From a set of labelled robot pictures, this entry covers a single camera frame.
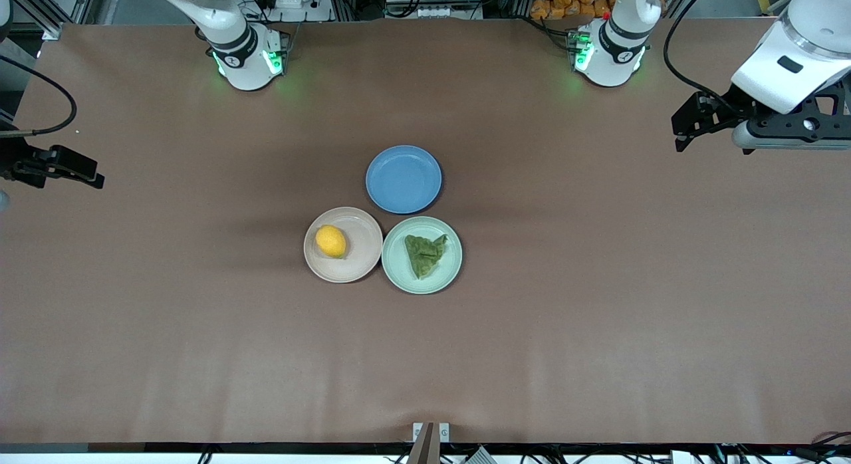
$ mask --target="beige plate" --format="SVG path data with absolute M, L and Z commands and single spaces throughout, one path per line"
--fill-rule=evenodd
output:
M 334 225 L 346 237 L 343 258 L 330 258 L 316 246 L 316 231 L 322 225 Z M 317 276 L 332 283 L 349 283 L 361 279 L 375 267 L 381 257 L 383 236 L 378 222 L 367 212 L 355 207 L 329 209 L 307 229 L 304 236 L 304 259 Z

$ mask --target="plate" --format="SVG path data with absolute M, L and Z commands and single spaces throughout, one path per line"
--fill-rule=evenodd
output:
M 408 249 L 405 248 L 405 237 L 414 235 L 424 239 L 439 239 L 441 235 L 447 235 L 446 246 L 443 256 L 437 262 L 431 272 L 422 279 L 417 279 L 411 268 L 408 258 Z M 455 230 L 446 223 L 431 216 L 414 216 L 405 219 L 387 233 L 384 246 L 381 249 L 381 265 L 384 273 L 393 282 L 405 291 L 413 294 L 429 294 L 444 289 L 458 276 L 461 269 L 461 240 Z
M 398 215 L 416 213 L 437 198 L 440 165 L 419 146 L 392 146 L 367 168 L 367 192 L 381 209 Z
M 340 228 L 346 237 L 346 254 L 331 258 L 316 245 L 322 225 Z M 381 257 L 381 227 L 367 212 L 355 207 L 335 207 L 319 215 L 304 235 L 304 260 L 316 276 L 332 283 L 349 283 L 366 276 Z

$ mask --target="mint green plate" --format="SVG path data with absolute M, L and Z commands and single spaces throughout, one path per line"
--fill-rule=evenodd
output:
M 411 269 L 405 237 L 414 235 L 424 239 L 439 239 L 447 235 L 443 257 L 431 272 L 417 279 Z M 399 223 L 387 234 L 381 248 L 381 267 L 393 285 L 413 294 L 429 294 L 444 289 L 458 276 L 461 269 L 461 240 L 449 225 L 431 216 L 414 216 Z

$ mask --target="yellow lemon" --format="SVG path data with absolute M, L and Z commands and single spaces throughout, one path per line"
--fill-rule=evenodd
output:
M 334 225 L 322 225 L 316 232 L 316 246 L 331 258 L 343 258 L 346 254 L 346 237 Z

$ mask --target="brown table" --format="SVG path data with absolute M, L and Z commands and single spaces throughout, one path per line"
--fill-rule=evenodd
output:
M 686 21 L 719 90 L 769 22 Z M 808 442 L 851 427 L 851 153 L 674 152 L 662 64 L 601 89 L 523 23 L 306 25 L 238 92 L 189 27 L 68 26 L 39 69 L 77 98 L 31 140 L 102 191 L 4 183 L 0 439 Z M 66 103 L 40 82 L 17 123 Z M 304 231 L 362 207 L 413 143 L 465 262 L 431 296 L 330 285 Z

